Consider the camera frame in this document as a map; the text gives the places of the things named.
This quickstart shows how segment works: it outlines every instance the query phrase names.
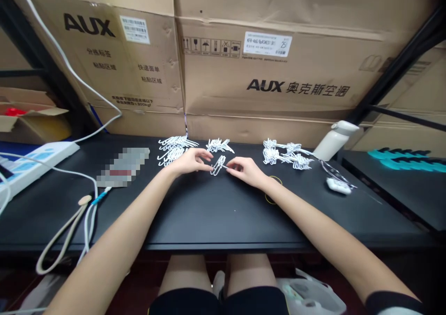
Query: electrical cord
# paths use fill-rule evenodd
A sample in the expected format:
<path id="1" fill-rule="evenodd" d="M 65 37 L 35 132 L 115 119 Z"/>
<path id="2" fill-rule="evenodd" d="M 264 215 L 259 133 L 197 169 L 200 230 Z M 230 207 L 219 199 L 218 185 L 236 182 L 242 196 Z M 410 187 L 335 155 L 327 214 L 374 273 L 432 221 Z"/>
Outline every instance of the electrical cord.
<path id="1" fill-rule="evenodd" d="M 57 168 L 57 167 L 50 166 L 50 165 L 48 165 L 48 164 L 46 164 L 46 163 L 44 163 L 44 162 L 42 162 L 42 161 L 39 161 L 39 160 L 37 160 L 37 159 L 30 158 L 30 157 L 26 157 L 26 156 L 22 156 L 22 155 L 17 155 L 17 154 L 12 154 L 12 153 L 6 153 L 6 152 L 0 152 L 0 155 L 3 155 L 3 156 L 12 156 L 12 157 L 19 157 L 19 158 L 24 158 L 24 159 L 29 159 L 29 160 L 32 160 L 32 161 L 37 162 L 37 163 L 40 163 L 40 164 L 45 165 L 46 167 L 48 167 L 48 168 L 50 168 L 50 169 L 53 169 L 53 170 L 56 170 L 56 171 L 59 171 L 59 172 L 69 173 L 69 174 L 74 174 L 74 175 L 78 175 L 78 176 L 82 176 L 82 177 L 88 178 L 88 179 L 90 179 L 91 181 L 93 181 L 93 185 L 94 185 L 94 198 L 95 198 L 95 201 L 93 201 L 93 203 L 94 203 L 94 202 L 98 202 L 98 201 L 97 201 L 98 197 L 101 197 L 101 198 L 103 197 L 103 194 L 101 194 L 101 196 L 98 196 L 98 184 L 97 184 L 96 180 L 95 180 L 94 178 L 92 178 L 92 177 L 86 175 L 86 174 L 79 173 L 79 172 L 74 172 L 74 171 L 62 170 L 62 169 L 59 169 L 59 168 Z M 5 186 L 7 187 L 7 190 L 8 190 L 6 200 L 4 201 L 3 206 L 2 206 L 2 208 L 0 209 L 0 214 L 1 214 L 1 213 L 3 212 L 3 210 L 5 209 L 6 205 L 8 204 L 9 199 L 10 199 L 10 197 L 11 197 L 11 187 L 10 187 L 9 182 L 7 181 L 7 179 L 6 179 L 1 173 L 0 173 L 0 175 L 1 175 L 1 176 L 0 176 L 1 180 L 3 180 L 3 182 L 5 183 Z M 86 242 L 86 244 L 85 244 L 85 246 L 84 246 L 84 250 L 82 251 L 82 255 L 81 255 L 80 259 L 79 259 L 79 262 L 80 262 L 80 260 L 84 257 L 85 253 L 88 252 L 88 250 L 90 249 L 90 247 L 89 247 L 89 242 L 91 241 L 91 237 L 92 237 L 92 234 L 93 234 L 94 219 L 96 218 L 96 210 L 97 210 L 97 207 L 98 207 L 97 204 L 94 204 L 94 205 L 93 205 L 93 203 L 92 203 L 92 204 L 90 205 L 90 207 L 89 207 L 89 210 L 91 209 L 91 207 L 94 207 L 94 208 L 93 208 L 93 214 L 92 214 L 92 220 L 90 221 L 90 230 L 88 230 L 88 220 L 87 220 L 87 217 L 88 217 L 88 216 L 85 217 L 85 221 L 84 221 L 84 230 L 85 230 L 85 226 L 87 226 L 87 227 L 86 227 L 86 230 L 87 230 L 86 235 L 88 235 L 88 238 L 87 238 L 87 237 L 85 238 L 85 242 Z M 56 233 L 56 235 L 53 237 L 53 239 L 52 239 L 52 240 L 48 243 L 48 245 L 45 247 L 45 249 L 43 250 L 42 254 L 40 255 L 39 260 L 37 261 L 36 272 L 37 272 L 38 274 L 46 274 L 46 273 L 50 272 L 55 266 L 57 266 L 57 265 L 60 263 L 60 261 L 62 260 L 63 256 L 65 255 L 66 249 L 68 248 L 68 245 L 69 245 L 69 243 L 70 243 L 70 241 L 71 241 L 71 237 L 72 237 L 72 235 L 73 235 L 73 233 L 74 233 L 74 230 L 76 229 L 76 226 L 77 226 L 77 224 L 79 223 L 79 220 L 80 220 L 80 218 L 82 217 L 82 215 L 83 215 L 85 209 L 86 209 L 86 205 L 80 207 L 79 210 L 78 210 L 78 211 L 77 211 L 77 212 L 70 218 L 70 220 L 68 220 L 68 222 L 67 222 L 67 223 L 66 223 L 66 224 L 65 224 L 65 225 L 64 225 L 64 226 L 63 226 L 63 227 Z M 71 226 L 71 228 L 70 228 L 70 231 L 68 232 L 67 237 L 65 238 L 65 242 L 64 242 L 64 245 L 62 246 L 62 250 L 60 251 L 59 256 L 57 257 L 56 261 L 53 263 L 53 265 L 52 265 L 49 269 L 44 270 L 44 269 L 42 268 L 42 263 L 43 263 L 43 260 L 44 260 L 44 258 L 45 258 L 45 256 L 46 256 L 48 250 L 52 247 L 52 245 L 54 244 L 54 242 L 56 242 L 56 240 L 60 237 L 60 235 L 65 231 L 65 229 L 66 229 L 71 223 L 72 223 L 72 226 Z"/>
<path id="2" fill-rule="evenodd" d="M 49 29 L 46 27 L 46 25 L 44 24 L 44 22 L 42 21 L 39 13 L 36 10 L 36 7 L 34 6 L 33 2 L 31 0 L 26 0 L 26 2 L 28 3 L 32 13 L 34 14 L 35 18 L 37 19 L 39 25 L 42 27 L 42 29 L 44 30 L 44 32 L 48 35 L 48 37 L 50 38 L 50 40 L 54 43 L 54 45 L 56 46 L 56 49 L 58 50 L 59 54 L 62 56 L 62 59 L 64 60 L 66 67 L 68 68 L 68 70 L 73 74 L 73 76 L 82 84 L 84 85 L 87 89 L 89 89 L 91 92 L 93 92 L 94 94 L 96 94 L 97 96 L 99 96 L 101 99 L 103 99 L 106 103 L 108 103 L 112 108 L 114 108 L 115 110 L 118 111 L 118 115 L 111 118 L 110 120 L 108 120 L 102 127 L 100 127 L 98 130 L 96 130 L 94 133 L 87 135 L 83 138 L 77 139 L 74 142 L 81 142 L 84 141 L 94 135 L 96 135 L 97 133 L 99 133 L 101 130 L 103 130 L 106 126 L 108 126 L 110 123 L 112 123 L 114 120 L 120 118 L 122 116 L 122 112 L 119 108 L 117 108 L 114 104 L 112 104 L 110 101 L 108 101 L 105 97 L 103 97 L 99 92 L 97 92 L 94 88 L 92 88 L 90 85 L 88 85 L 86 82 L 84 82 L 82 80 L 81 77 L 78 76 L 78 74 L 73 70 L 73 68 L 70 65 L 70 62 L 68 61 L 68 58 L 65 55 L 65 52 L 62 50 L 62 47 L 59 45 L 59 43 L 57 42 L 57 40 L 55 39 L 55 37 L 51 34 L 51 32 L 49 31 Z"/>
<path id="3" fill-rule="evenodd" d="M 79 77 L 79 75 L 78 75 L 78 74 L 73 70 L 73 68 L 71 67 L 70 62 L 68 61 L 68 58 L 67 58 L 65 52 L 63 51 L 62 47 L 61 47 L 60 44 L 57 42 L 57 40 L 55 39 L 55 37 L 53 36 L 53 34 L 51 34 L 51 32 L 50 32 L 49 29 L 46 27 L 46 25 L 44 24 L 44 22 L 42 21 L 42 19 L 41 19 L 39 13 L 37 12 L 36 7 L 34 6 L 33 2 L 32 2 L 31 0 L 26 0 L 26 2 L 28 3 L 28 5 L 29 5 L 29 7 L 30 7 L 30 9 L 31 9 L 31 12 L 34 14 L 34 16 L 35 16 L 37 22 L 38 22 L 39 25 L 42 27 L 43 31 L 47 34 L 47 36 L 49 37 L 49 39 L 50 39 L 50 40 L 53 42 L 53 44 L 55 45 L 57 51 L 58 51 L 59 54 L 61 55 L 63 61 L 65 62 L 66 67 L 67 67 L 68 70 L 71 72 L 71 74 L 72 74 L 72 75 L 73 75 L 73 76 L 74 76 L 74 77 L 75 77 L 75 78 L 76 78 L 82 85 L 84 85 L 84 86 L 85 86 L 87 89 L 89 89 L 91 92 L 93 92 L 94 94 L 96 94 L 97 96 L 99 96 L 101 99 L 103 99 L 107 104 L 109 104 L 112 108 L 114 108 L 114 109 L 118 112 L 118 115 L 117 115 L 117 116 L 114 116 L 113 118 L 111 118 L 111 119 L 110 119 L 109 121 L 107 121 L 103 126 L 101 126 L 98 130 L 96 130 L 95 132 L 91 133 L 90 135 L 87 135 L 87 136 L 85 136 L 85 137 L 83 137 L 83 138 L 77 139 L 77 140 L 75 140 L 74 142 L 75 142 L 75 143 L 78 143 L 78 142 L 84 141 L 84 140 L 86 140 L 86 139 L 88 139 L 88 138 L 90 138 L 90 137 L 96 135 L 96 134 L 99 133 L 101 130 L 103 130 L 106 126 L 108 126 L 111 122 L 113 122 L 114 120 L 116 120 L 116 119 L 118 119 L 119 117 L 121 117 L 121 116 L 122 116 L 122 112 L 121 112 L 121 110 L 120 110 L 119 108 L 117 108 L 117 107 L 116 107 L 115 105 L 113 105 L 110 101 L 108 101 L 105 97 L 103 97 L 99 92 L 97 92 L 97 91 L 96 91 L 95 89 L 93 89 L 90 85 L 88 85 L 86 82 L 84 82 L 83 79 L 82 79 L 81 77 Z M 25 156 L 20 156 L 20 155 L 15 155 L 15 154 L 7 154 L 7 153 L 0 153 L 0 154 L 5 155 L 5 156 L 15 156 L 15 157 L 20 157 L 20 158 L 29 159 L 29 160 L 32 160 L 32 161 L 34 161 L 34 162 L 41 163 L 41 164 L 43 164 L 43 165 L 45 165 L 45 166 L 47 166 L 47 167 L 49 167 L 49 168 L 52 168 L 53 170 L 56 170 L 56 171 L 65 172 L 65 173 L 71 173 L 71 174 L 76 174 L 76 175 L 81 175 L 81 176 L 87 177 L 87 178 L 89 178 L 89 179 L 91 179 L 91 180 L 93 181 L 93 183 L 94 183 L 94 190 L 95 190 L 95 199 L 98 198 L 98 187 L 97 187 L 97 184 L 96 184 L 96 180 L 93 179 L 93 178 L 91 178 L 91 177 L 89 177 L 89 176 L 87 176 L 87 175 L 84 175 L 84 174 L 82 174 L 82 173 L 78 173 L 78 172 L 72 172 L 72 171 L 61 170 L 61 169 L 58 169 L 58 168 L 56 168 L 56 167 L 51 167 L 51 166 L 46 165 L 45 163 L 43 163 L 43 162 L 41 162 L 41 161 L 38 161 L 38 160 L 35 160 L 35 159 L 32 159 L 32 158 L 28 158 L 28 157 L 25 157 Z M 1 216 L 1 214 L 2 214 L 3 211 L 5 210 L 7 204 L 9 203 L 9 200 L 10 200 L 10 198 L 11 198 L 11 187 L 10 187 L 10 184 L 9 184 L 9 182 L 7 181 L 7 179 L 6 179 L 2 174 L 0 174 L 0 178 L 1 178 L 1 180 L 5 183 L 5 186 L 7 187 L 7 197 L 6 197 L 6 199 L 5 199 L 5 202 L 4 202 L 3 206 L 0 208 L 0 216 Z M 52 270 L 52 269 L 53 269 L 53 268 L 54 268 L 54 267 L 61 261 L 63 255 L 65 254 L 66 248 L 68 247 L 68 244 L 69 244 L 69 241 L 70 241 L 70 239 L 71 239 L 71 237 L 72 237 L 72 234 L 74 233 L 75 226 L 76 226 L 77 223 L 79 222 L 79 219 L 80 219 L 81 216 L 83 215 L 85 209 L 86 209 L 86 206 L 83 206 L 83 207 L 79 208 L 79 210 L 78 210 L 78 211 L 71 217 L 71 219 L 70 219 L 70 220 L 69 220 L 69 221 L 62 227 L 62 229 L 59 230 L 59 232 L 54 236 L 54 238 L 50 241 L 50 243 L 47 245 L 47 247 L 45 248 L 45 250 L 42 252 L 41 258 L 39 258 L 38 264 L 37 264 L 37 266 L 36 266 L 36 271 L 37 271 L 39 274 L 45 274 L 45 273 L 51 271 L 51 270 Z M 86 216 L 86 218 L 85 218 L 85 223 L 84 223 L 84 231 L 86 232 L 86 233 L 85 233 L 85 247 L 84 247 L 84 250 L 82 251 L 82 254 L 81 254 L 80 258 L 79 258 L 78 263 L 82 260 L 82 258 L 84 257 L 85 253 L 87 253 L 88 250 L 90 249 L 90 247 L 89 247 L 89 242 L 91 241 L 91 238 L 92 238 L 92 233 L 93 233 L 93 229 L 94 229 L 94 220 L 95 220 L 95 218 L 96 218 L 96 212 L 97 212 L 97 209 L 98 209 L 98 206 L 95 204 L 95 205 L 91 205 L 91 206 L 89 207 L 89 209 L 87 210 L 87 216 Z M 87 219 L 87 218 L 89 217 L 89 215 L 90 215 L 89 213 L 90 213 L 91 210 L 92 210 L 93 212 L 92 212 L 92 217 L 91 217 L 91 221 L 90 221 L 90 228 L 88 228 L 88 219 Z M 42 264 L 43 258 L 45 257 L 47 251 L 51 248 L 51 246 L 53 245 L 53 243 L 54 243 L 54 242 L 57 240 L 57 238 L 63 233 L 63 231 L 68 227 L 68 225 L 69 225 L 71 222 L 73 222 L 73 225 L 72 225 L 72 227 L 70 228 L 70 231 L 69 231 L 69 233 L 68 233 L 68 236 L 67 236 L 67 238 L 66 238 L 66 241 L 65 241 L 65 243 L 64 243 L 64 246 L 62 247 L 62 250 L 61 250 L 61 252 L 60 252 L 58 258 L 56 259 L 55 263 L 54 263 L 48 270 L 43 270 L 42 267 L 41 267 L 41 264 Z"/>
<path id="4" fill-rule="evenodd" d="M 94 223 L 96 221 L 96 211 L 98 210 L 98 203 L 102 200 L 103 197 L 107 195 L 107 193 L 112 189 L 111 186 L 106 187 L 104 192 L 97 198 L 93 200 L 93 202 L 90 204 L 90 207 L 88 207 L 87 213 L 85 215 L 84 220 L 84 248 L 82 250 L 82 253 L 80 254 L 79 260 L 77 265 L 81 262 L 81 260 L 84 258 L 84 256 L 87 254 L 88 251 L 90 251 L 90 242 L 92 240 L 93 231 L 94 231 Z M 90 216 L 90 211 L 93 210 L 92 217 L 90 219 L 90 227 L 88 227 L 88 217 Z"/>

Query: black metal pole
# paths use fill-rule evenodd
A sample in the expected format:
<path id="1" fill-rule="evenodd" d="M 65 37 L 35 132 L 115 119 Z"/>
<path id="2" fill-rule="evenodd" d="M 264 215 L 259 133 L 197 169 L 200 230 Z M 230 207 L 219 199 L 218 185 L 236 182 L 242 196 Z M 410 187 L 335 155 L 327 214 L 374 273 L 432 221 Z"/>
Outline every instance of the black metal pole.
<path id="1" fill-rule="evenodd" d="M 14 0 L 0 0 L 0 25 L 29 64 L 39 70 L 38 75 L 51 89 L 47 91 L 49 96 L 52 93 L 56 97 L 54 102 L 57 107 L 69 110 L 67 118 L 73 138 L 95 131 L 97 125 L 89 112 Z"/>
<path id="2" fill-rule="evenodd" d="M 348 122 L 359 125 L 370 113 L 369 105 L 377 105 L 412 67 L 418 57 L 423 54 L 420 51 L 426 49 L 426 44 L 423 43 L 428 41 L 430 42 L 429 44 L 432 44 L 432 41 L 437 40 L 431 39 L 431 37 L 436 30 L 445 28 L 445 15 L 445 9 L 440 5 L 399 53 L 397 58 L 389 65 L 362 101 L 349 114 L 347 117 Z"/>

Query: power strip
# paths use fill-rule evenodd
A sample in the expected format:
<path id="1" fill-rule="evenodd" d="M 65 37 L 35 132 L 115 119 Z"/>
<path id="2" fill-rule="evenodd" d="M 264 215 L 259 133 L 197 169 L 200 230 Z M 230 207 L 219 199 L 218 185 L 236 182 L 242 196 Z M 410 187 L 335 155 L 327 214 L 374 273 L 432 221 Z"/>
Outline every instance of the power strip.
<path id="1" fill-rule="evenodd" d="M 79 150 L 79 146 L 74 142 L 54 142 L 44 144 L 25 155 L 25 157 L 36 159 L 49 166 L 56 166 L 77 150 Z M 11 187 L 11 199 L 50 170 L 45 165 L 25 158 L 14 161 L 14 164 L 15 167 L 10 170 L 13 175 L 7 179 Z M 5 184 L 1 183 L 0 205 L 3 205 L 6 194 L 7 188 Z"/>

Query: barcode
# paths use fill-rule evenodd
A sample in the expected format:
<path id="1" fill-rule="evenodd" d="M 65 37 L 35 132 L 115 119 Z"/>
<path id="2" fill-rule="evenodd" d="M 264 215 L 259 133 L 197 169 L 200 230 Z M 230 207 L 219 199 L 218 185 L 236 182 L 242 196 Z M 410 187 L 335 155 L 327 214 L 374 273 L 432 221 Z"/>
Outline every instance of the barcode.
<path id="1" fill-rule="evenodd" d="M 132 31 L 132 32 L 140 32 L 140 33 L 146 33 L 147 31 L 144 28 L 137 28 L 137 27 L 128 27 L 124 26 L 125 30 Z"/>
<path id="2" fill-rule="evenodd" d="M 145 23 L 144 23 L 144 22 L 142 22 L 142 21 L 137 21 L 137 20 L 133 20 L 133 19 L 122 19 L 122 21 L 125 22 L 125 23 L 129 23 L 129 24 L 145 26 Z"/>

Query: black desk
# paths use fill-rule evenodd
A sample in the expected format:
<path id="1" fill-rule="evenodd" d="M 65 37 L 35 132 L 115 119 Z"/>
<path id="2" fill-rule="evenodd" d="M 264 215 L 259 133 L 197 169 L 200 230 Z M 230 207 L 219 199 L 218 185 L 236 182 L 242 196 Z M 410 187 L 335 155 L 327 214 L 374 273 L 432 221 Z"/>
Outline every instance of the black desk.
<path id="1" fill-rule="evenodd" d="M 264 165 L 261 145 L 230 144 L 233 156 L 252 157 L 268 175 L 333 218 L 371 248 L 413 248 L 433 245 L 401 214 L 369 188 L 332 162 L 359 189 L 350 196 L 332 192 L 326 173 L 317 162 L 312 170 L 298 171 L 291 165 Z M 124 147 L 149 147 L 150 158 L 136 180 L 127 188 L 113 189 L 98 209 L 95 242 L 161 169 L 158 139 L 97 135 L 58 165 L 95 177 Z M 215 160 L 220 153 L 214 154 Z M 77 201 L 92 190 L 90 180 L 56 171 L 17 195 L 0 218 L 0 251 L 40 251 L 56 231 L 78 209 Z M 69 250 L 81 250 L 83 229 L 78 228 Z M 54 248 L 59 249 L 62 241 Z M 221 170 L 184 175 L 169 190 L 145 242 L 146 249 L 171 251 L 292 251 L 311 245 L 279 207 L 265 196 Z"/>
<path id="2" fill-rule="evenodd" d="M 345 151 L 344 164 L 437 231 L 446 230 L 446 173 L 392 170 L 366 152 Z"/>

